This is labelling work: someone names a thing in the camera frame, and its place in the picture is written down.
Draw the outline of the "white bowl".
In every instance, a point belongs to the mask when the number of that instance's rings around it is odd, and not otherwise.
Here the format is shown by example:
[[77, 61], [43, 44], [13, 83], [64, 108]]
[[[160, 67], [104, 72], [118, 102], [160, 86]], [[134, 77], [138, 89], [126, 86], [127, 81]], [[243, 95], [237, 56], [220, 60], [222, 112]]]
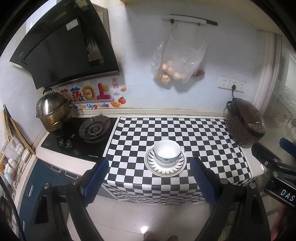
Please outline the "white bowl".
[[163, 168], [174, 166], [181, 153], [180, 145], [172, 140], [161, 140], [154, 147], [154, 159]]

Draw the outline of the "white blue-leaf plate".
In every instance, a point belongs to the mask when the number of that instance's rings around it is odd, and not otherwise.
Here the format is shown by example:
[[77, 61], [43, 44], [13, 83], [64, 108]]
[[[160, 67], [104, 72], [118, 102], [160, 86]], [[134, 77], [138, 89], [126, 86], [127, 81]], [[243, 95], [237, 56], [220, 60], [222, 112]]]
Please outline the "white blue-leaf plate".
[[172, 163], [161, 162], [156, 158], [154, 146], [151, 146], [144, 157], [144, 164], [148, 170], [159, 177], [173, 177], [180, 174], [187, 166], [187, 158], [183, 151]]

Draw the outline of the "brown rice cooker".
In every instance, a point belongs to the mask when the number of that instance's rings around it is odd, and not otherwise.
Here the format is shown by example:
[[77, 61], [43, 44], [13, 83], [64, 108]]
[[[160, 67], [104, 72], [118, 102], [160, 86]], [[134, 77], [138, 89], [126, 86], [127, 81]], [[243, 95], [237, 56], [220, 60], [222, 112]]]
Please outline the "brown rice cooker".
[[250, 148], [266, 133], [264, 119], [259, 110], [244, 99], [233, 98], [226, 104], [226, 126], [234, 142]]

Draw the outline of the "checkerboard mat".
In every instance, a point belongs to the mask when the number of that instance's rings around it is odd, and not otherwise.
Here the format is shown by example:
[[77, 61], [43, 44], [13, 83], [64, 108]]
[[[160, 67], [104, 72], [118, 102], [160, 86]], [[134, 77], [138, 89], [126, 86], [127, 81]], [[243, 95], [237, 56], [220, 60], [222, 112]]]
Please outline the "checkerboard mat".
[[247, 159], [222, 118], [121, 116], [104, 156], [110, 166], [104, 188], [114, 198], [133, 203], [204, 202], [190, 168], [193, 157], [232, 184], [252, 179]]

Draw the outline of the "black glass cooktop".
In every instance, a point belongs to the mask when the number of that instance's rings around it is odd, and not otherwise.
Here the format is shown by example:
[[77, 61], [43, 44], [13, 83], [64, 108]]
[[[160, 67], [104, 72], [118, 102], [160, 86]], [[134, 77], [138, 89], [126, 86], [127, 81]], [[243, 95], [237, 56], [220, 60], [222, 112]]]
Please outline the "black glass cooktop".
[[97, 162], [102, 158], [116, 118], [111, 119], [111, 126], [105, 139], [98, 143], [86, 143], [79, 136], [79, 127], [89, 118], [70, 118], [61, 130], [48, 134], [41, 147], [86, 161]]

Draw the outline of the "blue cabinet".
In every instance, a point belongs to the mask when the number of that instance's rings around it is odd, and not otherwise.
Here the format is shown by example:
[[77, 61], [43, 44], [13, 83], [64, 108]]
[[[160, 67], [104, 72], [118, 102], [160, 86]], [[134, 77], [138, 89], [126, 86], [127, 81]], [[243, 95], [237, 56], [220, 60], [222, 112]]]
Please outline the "blue cabinet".
[[19, 214], [26, 238], [29, 235], [30, 219], [43, 185], [45, 183], [50, 183], [52, 186], [66, 185], [80, 178], [77, 174], [60, 169], [41, 159], [37, 160], [27, 182]]

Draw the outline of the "gas stove burner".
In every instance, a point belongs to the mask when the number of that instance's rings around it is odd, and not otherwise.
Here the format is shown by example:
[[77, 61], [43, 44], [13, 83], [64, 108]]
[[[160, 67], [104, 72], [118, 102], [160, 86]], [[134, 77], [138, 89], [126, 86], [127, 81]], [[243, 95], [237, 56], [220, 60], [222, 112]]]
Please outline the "gas stove burner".
[[86, 143], [98, 143], [105, 139], [110, 129], [111, 119], [104, 115], [97, 115], [86, 120], [79, 127], [79, 136]]

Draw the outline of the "steel steamer pot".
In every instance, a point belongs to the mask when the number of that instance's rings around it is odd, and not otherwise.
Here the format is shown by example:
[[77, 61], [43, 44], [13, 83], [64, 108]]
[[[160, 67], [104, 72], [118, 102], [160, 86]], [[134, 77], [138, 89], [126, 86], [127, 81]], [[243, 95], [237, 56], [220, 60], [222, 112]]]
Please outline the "steel steamer pot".
[[43, 90], [43, 96], [36, 105], [36, 118], [43, 124], [46, 131], [54, 133], [63, 128], [71, 118], [70, 100], [62, 94], [54, 92], [52, 88]]

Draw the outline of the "wooden cutting board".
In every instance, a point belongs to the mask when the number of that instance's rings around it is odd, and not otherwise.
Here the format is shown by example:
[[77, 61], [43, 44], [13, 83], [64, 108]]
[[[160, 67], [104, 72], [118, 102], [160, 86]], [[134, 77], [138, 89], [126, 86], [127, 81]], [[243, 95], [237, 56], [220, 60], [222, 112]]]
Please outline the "wooden cutting board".
[[17, 136], [18, 140], [29, 150], [29, 152], [32, 154], [32, 155], [35, 155], [35, 151], [32, 149], [32, 147], [29, 145], [29, 143], [27, 142], [27, 140], [23, 137], [22, 133], [20, 132], [20, 130], [18, 129], [15, 121], [13, 120], [13, 118], [11, 117], [6, 105], [4, 104], [3, 105], [4, 107], [4, 111], [8, 117], [8, 120], [9, 120], [9, 123], [12, 125], [13, 127], [13, 130], [14, 130], [14, 133], [15, 135]]

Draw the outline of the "plastic bag of eggs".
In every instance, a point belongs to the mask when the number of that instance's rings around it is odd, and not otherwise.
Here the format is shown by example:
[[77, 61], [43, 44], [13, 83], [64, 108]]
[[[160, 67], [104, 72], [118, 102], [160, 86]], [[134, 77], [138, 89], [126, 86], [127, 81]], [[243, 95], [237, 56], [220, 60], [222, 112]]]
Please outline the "plastic bag of eggs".
[[151, 73], [164, 84], [187, 83], [197, 74], [212, 30], [207, 25], [174, 21], [152, 56]]

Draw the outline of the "black range hood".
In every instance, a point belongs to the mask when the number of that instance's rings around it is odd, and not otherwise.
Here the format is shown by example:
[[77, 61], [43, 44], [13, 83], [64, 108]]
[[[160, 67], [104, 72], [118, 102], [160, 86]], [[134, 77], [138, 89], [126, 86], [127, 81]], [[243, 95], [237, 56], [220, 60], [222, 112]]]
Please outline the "black range hood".
[[10, 61], [29, 71], [37, 89], [120, 73], [91, 1], [57, 3], [29, 30]]

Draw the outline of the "white wall socket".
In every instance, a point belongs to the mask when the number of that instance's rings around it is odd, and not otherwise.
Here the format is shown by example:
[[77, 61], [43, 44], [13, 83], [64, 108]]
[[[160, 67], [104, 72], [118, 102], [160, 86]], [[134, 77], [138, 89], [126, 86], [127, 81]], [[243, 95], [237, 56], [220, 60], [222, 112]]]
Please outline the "white wall socket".
[[233, 78], [228, 78], [224, 76], [220, 76], [218, 78], [218, 88], [225, 90], [232, 90], [233, 85], [235, 85], [235, 91], [244, 93], [247, 90], [248, 84], [246, 82], [236, 80]]

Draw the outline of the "colourful wall sticker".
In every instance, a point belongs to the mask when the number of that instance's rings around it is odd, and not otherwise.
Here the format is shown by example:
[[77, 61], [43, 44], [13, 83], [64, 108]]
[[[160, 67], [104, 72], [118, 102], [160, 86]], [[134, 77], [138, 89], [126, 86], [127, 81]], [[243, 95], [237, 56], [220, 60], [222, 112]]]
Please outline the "colourful wall sticker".
[[84, 80], [54, 89], [70, 101], [71, 110], [121, 108], [126, 105], [127, 87], [118, 78]]

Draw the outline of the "wall hook rail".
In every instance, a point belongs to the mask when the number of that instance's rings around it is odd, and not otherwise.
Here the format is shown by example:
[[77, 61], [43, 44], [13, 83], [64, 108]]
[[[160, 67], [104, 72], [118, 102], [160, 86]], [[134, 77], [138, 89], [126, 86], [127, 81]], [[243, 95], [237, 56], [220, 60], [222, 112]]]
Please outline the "wall hook rail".
[[174, 23], [175, 21], [194, 23], [194, 24], [197, 24], [198, 26], [200, 25], [218, 26], [218, 23], [215, 21], [198, 18], [195, 16], [186, 16], [186, 15], [170, 14], [170, 15], [162, 16], [162, 20], [170, 21], [171, 23]]

